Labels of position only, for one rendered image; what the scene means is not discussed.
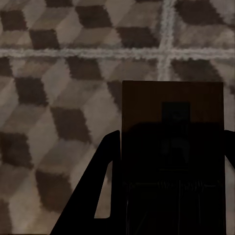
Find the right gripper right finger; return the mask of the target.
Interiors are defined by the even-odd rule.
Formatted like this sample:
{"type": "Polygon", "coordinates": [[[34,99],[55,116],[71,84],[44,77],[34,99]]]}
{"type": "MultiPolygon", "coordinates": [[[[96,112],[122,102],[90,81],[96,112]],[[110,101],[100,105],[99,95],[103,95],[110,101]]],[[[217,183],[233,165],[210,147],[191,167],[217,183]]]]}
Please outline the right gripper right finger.
{"type": "Polygon", "coordinates": [[[224,131],[224,148],[225,156],[235,168],[235,132],[229,130],[224,131]]]}

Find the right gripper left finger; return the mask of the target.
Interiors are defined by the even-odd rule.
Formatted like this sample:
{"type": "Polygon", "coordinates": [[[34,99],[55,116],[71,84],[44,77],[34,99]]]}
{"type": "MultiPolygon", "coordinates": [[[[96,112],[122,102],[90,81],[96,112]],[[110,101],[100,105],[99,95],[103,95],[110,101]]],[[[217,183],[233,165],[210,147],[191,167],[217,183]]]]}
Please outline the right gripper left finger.
{"type": "Polygon", "coordinates": [[[119,130],[102,140],[50,235],[124,235],[119,130]],[[111,161],[110,217],[94,218],[111,161]]]}

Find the mousetrap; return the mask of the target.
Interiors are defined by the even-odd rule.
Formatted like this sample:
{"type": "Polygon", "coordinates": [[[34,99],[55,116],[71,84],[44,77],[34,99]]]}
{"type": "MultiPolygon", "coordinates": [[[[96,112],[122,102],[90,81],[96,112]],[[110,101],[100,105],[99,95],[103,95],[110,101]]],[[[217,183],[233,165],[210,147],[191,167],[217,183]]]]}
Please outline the mousetrap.
{"type": "Polygon", "coordinates": [[[223,82],[122,81],[124,235],[226,235],[223,82]]]}

